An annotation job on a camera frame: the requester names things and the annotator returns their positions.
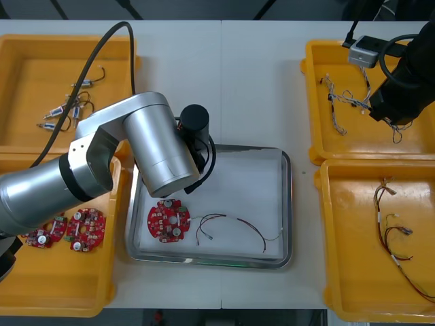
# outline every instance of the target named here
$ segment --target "table surface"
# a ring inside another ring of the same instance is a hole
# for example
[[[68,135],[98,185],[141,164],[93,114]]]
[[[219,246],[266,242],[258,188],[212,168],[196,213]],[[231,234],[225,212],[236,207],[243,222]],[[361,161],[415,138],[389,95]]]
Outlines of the table surface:
[[[2,20],[0,34],[102,35],[114,22]],[[177,115],[198,103],[216,143],[279,147],[293,172],[294,252],[281,270],[133,261],[118,229],[108,308],[324,308],[326,285],[318,167],[311,145],[300,60],[310,39],[343,39],[350,22],[131,22],[142,67],[138,91],[163,93]],[[361,22],[355,37],[418,33],[423,22]]]

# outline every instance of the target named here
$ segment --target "red circuit board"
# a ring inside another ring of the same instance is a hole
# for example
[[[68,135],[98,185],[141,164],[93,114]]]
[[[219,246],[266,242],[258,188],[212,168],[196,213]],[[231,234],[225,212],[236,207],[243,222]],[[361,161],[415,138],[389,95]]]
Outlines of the red circuit board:
[[[147,224],[151,235],[160,242],[177,242],[189,230],[189,211],[180,200],[161,200],[148,213]]]
[[[28,234],[23,234],[26,244],[35,248],[50,248],[53,242],[62,239],[68,225],[68,219],[64,216],[56,216],[50,222],[44,224],[42,228],[36,229]]]
[[[89,252],[102,243],[105,226],[98,209],[79,209],[69,220],[65,240],[71,242],[71,250]]]

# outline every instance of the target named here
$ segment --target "robotic arm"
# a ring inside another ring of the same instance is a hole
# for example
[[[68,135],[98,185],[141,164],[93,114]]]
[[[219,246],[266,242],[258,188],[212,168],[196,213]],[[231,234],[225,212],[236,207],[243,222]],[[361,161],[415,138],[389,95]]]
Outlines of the robotic arm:
[[[213,150],[208,125],[209,115],[200,105],[184,109],[177,123],[162,94],[141,93],[80,122],[68,153],[0,177],[0,280],[12,268],[20,247],[15,236],[112,189],[110,161],[124,139],[152,197],[193,191],[205,180],[198,181],[205,165],[199,159],[203,147],[196,140],[210,140]],[[214,162],[215,155],[207,175]]]
[[[379,65],[387,79],[370,97],[370,116],[393,125],[412,122],[435,101],[435,11],[419,34],[403,35],[390,41],[363,36],[352,39],[352,26],[343,46],[349,48],[349,62],[366,68]],[[407,46],[397,44],[413,39]],[[385,55],[400,58],[393,72],[388,71]]]

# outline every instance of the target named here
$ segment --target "floor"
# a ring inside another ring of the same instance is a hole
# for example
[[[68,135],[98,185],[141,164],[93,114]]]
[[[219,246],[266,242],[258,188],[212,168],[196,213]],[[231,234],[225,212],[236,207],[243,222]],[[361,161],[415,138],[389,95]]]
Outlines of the floor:
[[[240,326],[306,326],[313,313],[312,310],[164,310],[161,325],[202,326],[205,319],[222,322],[237,319]],[[0,317],[0,326],[157,326],[155,314],[155,310],[147,309],[104,309],[91,319]],[[320,318],[313,319],[311,326],[314,325],[321,325]]]
[[[145,20],[251,20],[267,0],[131,0]],[[397,0],[387,4],[394,7]],[[50,0],[1,0],[12,19],[61,19]],[[263,20],[341,20],[349,0],[276,0]],[[58,0],[72,20],[128,20],[116,0]],[[381,12],[380,18],[392,16]]]

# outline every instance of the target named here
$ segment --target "yellow plastic bin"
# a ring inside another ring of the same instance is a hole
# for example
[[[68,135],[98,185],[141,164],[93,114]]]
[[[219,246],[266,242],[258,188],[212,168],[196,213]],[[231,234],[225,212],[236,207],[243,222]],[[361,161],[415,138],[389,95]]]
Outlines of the yellow plastic bin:
[[[376,122],[367,111],[362,115],[359,108],[338,101],[335,101],[336,119],[347,134],[342,136],[334,129],[328,88],[320,84],[320,79],[329,74],[336,94],[350,90],[360,100],[367,94],[364,77],[358,66],[347,62],[349,50],[341,46],[342,42],[310,41],[306,58],[301,62],[309,103],[312,163],[320,165],[331,158],[435,160],[435,105],[425,109],[412,127],[402,132],[399,144],[393,143],[393,131],[385,122]],[[392,70],[398,59],[387,57],[386,62]],[[373,93],[385,76],[379,66],[366,72]]]
[[[0,37],[0,153],[41,153],[51,132],[36,126],[65,102],[99,36],[4,35]],[[135,57],[135,68],[140,64]],[[93,62],[88,79],[106,78],[83,88],[98,111],[131,96],[128,37],[111,37]],[[92,113],[90,105],[82,119]],[[57,122],[57,118],[48,122]],[[61,132],[50,153],[68,152],[75,128]],[[129,148],[119,146],[117,156]]]
[[[0,174],[28,168],[36,157],[0,154]],[[103,212],[106,217],[103,243],[89,253],[72,251],[71,243],[63,239],[49,249],[23,244],[16,254],[14,268],[0,282],[0,315],[91,317],[113,299],[114,226],[121,201],[126,199],[121,194],[128,175],[117,158],[111,161],[111,170],[114,180],[111,192],[65,213],[70,219],[79,208]]]
[[[423,299],[383,249],[373,203],[383,177],[393,177],[395,196],[381,201],[382,230],[389,225],[413,230],[392,234],[408,276],[435,295],[435,162],[419,160],[326,160],[315,174],[325,232],[328,286],[325,304],[345,321],[435,323],[435,304]]]

